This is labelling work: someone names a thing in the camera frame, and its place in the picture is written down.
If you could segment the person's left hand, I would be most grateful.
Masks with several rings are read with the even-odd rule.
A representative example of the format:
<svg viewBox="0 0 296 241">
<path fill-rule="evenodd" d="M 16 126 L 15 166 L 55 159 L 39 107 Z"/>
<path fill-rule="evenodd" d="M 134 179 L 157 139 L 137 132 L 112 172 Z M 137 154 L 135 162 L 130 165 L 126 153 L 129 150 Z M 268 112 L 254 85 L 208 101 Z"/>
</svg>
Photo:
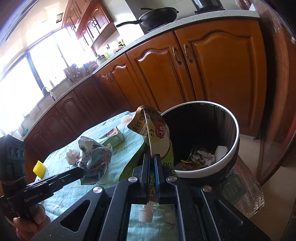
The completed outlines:
<svg viewBox="0 0 296 241">
<path fill-rule="evenodd" d="M 20 240 L 30 241 L 34 235 L 51 223 L 50 218 L 46 215 L 43 205 L 38 204 L 34 216 L 34 222 L 15 217 L 13 219 L 16 235 Z"/>
</svg>

